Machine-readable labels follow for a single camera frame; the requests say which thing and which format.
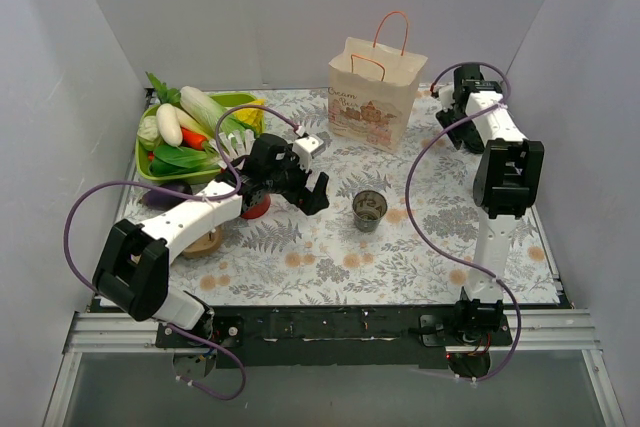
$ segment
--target carrot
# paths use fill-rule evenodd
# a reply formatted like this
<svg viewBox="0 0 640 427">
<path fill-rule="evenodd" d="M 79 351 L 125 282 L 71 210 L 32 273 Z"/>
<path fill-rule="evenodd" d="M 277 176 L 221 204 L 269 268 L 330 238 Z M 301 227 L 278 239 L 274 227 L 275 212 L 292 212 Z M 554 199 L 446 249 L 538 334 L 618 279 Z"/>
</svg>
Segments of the carrot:
<svg viewBox="0 0 640 427">
<path fill-rule="evenodd" d="M 207 138 L 204 135 L 196 134 L 184 127 L 180 127 L 180 130 L 182 131 L 182 140 L 185 144 L 195 150 L 204 150 L 202 143 L 207 142 Z"/>
</svg>

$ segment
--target glass panel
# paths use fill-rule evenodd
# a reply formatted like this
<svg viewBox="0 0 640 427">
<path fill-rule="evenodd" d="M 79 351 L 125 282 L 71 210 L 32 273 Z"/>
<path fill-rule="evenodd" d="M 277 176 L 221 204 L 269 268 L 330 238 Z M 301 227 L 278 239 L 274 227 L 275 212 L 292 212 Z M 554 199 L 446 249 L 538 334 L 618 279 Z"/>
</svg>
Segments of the glass panel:
<svg viewBox="0 0 640 427">
<path fill-rule="evenodd" d="M 496 365 L 503 353 L 493 353 Z M 67 426 L 601 426 L 580 352 L 518 352 L 472 388 L 411 366 L 254 367 L 240 398 L 212 399 L 175 381 L 171 354 L 84 354 Z M 231 392 L 235 370 L 205 383 Z"/>
</svg>

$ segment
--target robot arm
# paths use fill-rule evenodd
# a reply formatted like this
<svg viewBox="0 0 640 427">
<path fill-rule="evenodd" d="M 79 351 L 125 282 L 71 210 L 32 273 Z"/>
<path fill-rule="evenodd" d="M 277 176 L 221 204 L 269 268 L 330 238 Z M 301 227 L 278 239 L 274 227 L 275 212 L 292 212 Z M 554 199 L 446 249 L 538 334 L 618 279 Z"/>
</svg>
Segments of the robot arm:
<svg viewBox="0 0 640 427">
<path fill-rule="evenodd" d="M 313 191 L 306 187 L 322 140 L 304 136 L 292 144 L 273 134 L 261 135 L 239 170 L 239 192 L 224 200 L 205 197 L 234 191 L 231 172 L 219 174 L 199 195 L 139 225 L 115 224 L 93 276 L 93 285 L 135 320 L 171 322 L 209 338 L 213 312 L 196 297 L 169 286 L 169 265 L 191 243 L 219 225 L 258 205 L 270 193 L 281 194 L 306 215 L 329 206 L 328 176 L 320 173 Z"/>
<path fill-rule="evenodd" d="M 443 127 L 502 100 L 500 85 L 484 80 L 478 65 L 456 69 L 454 83 L 437 94 L 443 110 L 436 118 Z M 502 278 L 518 220 L 536 199 L 544 147 L 528 140 L 504 108 L 450 131 L 449 138 L 457 148 L 464 144 L 482 154 L 473 183 L 480 217 L 473 262 Z M 499 286 L 475 269 L 469 272 L 464 295 L 481 303 L 497 303 L 503 296 Z"/>
</svg>

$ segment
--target white radish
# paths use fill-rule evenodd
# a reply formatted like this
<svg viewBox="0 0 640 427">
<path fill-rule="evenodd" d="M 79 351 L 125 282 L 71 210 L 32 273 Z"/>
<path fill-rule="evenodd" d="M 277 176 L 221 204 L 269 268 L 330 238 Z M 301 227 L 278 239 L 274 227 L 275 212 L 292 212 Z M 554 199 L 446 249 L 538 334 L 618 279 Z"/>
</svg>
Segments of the white radish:
<svg viewBox="0 0 640 427">
<path fill-rule="evenodd" d="M 164 141 L 173 147 L 178 147 L 182 143 L 182 131 L 175 107 L 171 104 L 162 104 L 156 111 L 156 121 L 158 132 Z"/>
</svg>

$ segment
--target corn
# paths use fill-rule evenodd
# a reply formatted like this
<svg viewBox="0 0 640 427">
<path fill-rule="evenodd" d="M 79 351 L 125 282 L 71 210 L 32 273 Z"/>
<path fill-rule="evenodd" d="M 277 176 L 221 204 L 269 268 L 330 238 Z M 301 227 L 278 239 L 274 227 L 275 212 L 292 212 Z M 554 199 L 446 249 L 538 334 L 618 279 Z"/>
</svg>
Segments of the corn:
<svg viewBox="0 0 640 427">
<path fill-rule="evenodd" d="M 257 99 L 257 100 L 254 100 L 253 102 L 248 102 L 248 104 L 264 105 L 264 102 L 265 102 L 265 99 Z M 251 127 L 253 127 L 258 134 L 261 134 L 263 132 L 264 111 L 260 109 L 242 109 L 242 110 L 238 110 L 237 112 L 234 112 L 233 115 L 240 122 L 244 122 L 245 124 L 248 124 Z"/>
</svg>

